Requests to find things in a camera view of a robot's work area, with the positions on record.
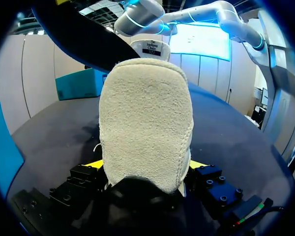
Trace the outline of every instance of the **round table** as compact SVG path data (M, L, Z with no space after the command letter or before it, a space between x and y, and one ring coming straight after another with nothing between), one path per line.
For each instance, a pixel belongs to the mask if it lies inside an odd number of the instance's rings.
M215 164L227 181L244 190L244 200L256 194L285 206L293 187L286 163L268 138L245 116L215 95L189 84L194 129L191 156ZM66 180L78 163L94 160L99 143L99 98L59 101L47 107L13 134L25 163L15 177L8 199L33 187L49 195L49 188ZM271 226L278 213L267 214L255 227L257 235ZM194 212L197 225L207 235L218 223L203 210Z

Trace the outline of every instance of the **robotic arm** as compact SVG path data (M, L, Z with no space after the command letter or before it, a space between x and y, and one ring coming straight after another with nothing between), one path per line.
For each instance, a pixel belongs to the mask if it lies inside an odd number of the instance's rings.
M166 13L155 0L129 1L124 13L115 22L115 29L123 36L138 33L162 35L177 34L176 24L203 22L217 19L220 28L241 40L248 42L255 50L263 49L264 38L243 22L233 5L226 1L216 1L177 12Z

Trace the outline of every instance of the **white wall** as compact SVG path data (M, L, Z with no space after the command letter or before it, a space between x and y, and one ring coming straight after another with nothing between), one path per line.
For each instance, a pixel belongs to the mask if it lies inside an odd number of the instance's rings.
M22 86L24 38L24 35L8 36L0 50L0 102L10 134L30 118Z
M252 62L244 46L232 42L232 70L229 93L229 104L246 115L251 107L254 84L256 78L256 65Z
M128 44L138 39L154 39L169 43L168 36L155 34L120 37ZM197 55L171 54L169 62L180 67L188 81L224 101L229 101L230 105L246 115L251 107L255 81L257 83L256 76L259 78L258 82L261 82L262 74L256 72L256 65L242 44L231 41L231 50L231 61Z
M23 49L23 84L31 117L58 101L55 44L47 35L27 35Z
M266 79L258 66L256 66L255 87L260 89L263 89L263 88L267 89Z
M13 134L58 101L55 78L84 70L47 35L10 35L0 50L0 102Z
M84 70L85 65L68 56L57 45L55 45L54 60L56 78Z

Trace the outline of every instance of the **bolt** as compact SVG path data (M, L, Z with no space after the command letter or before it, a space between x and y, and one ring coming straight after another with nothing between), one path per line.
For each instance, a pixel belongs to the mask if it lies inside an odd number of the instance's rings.
M206 186L207 187L211 188L212 185L213 185L213 181L211 179L209 179L209 180L206 181Z
M219 183L224 183L224 182L225 182L225 177L224 177L224 176L220 176L220 177L218 178L218 182L219 182Z
M69 201L69 200L71 199L71 196L70 196L70 195L65 195L65 196L63 197L63 199L64 199L65 201Z
M35 207L37 205L37 202L36 201L32 201L30 205L31 205L31 207Z
M221 196L220 197L220 202L222 203L222 206L225 206L226 202L227 202L227 197L226 196Z
M235 195L238 198L242 198L242 189L241 188L236 189Z

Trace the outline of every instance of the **monitor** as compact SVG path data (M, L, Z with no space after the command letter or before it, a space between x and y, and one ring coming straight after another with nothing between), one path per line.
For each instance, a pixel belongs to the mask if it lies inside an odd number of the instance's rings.
M170 39L171 53L231 60L229 34L222 31L218 24L177 24L177 31Z
M267 89L265 88L262 90L261 104L267 106Z

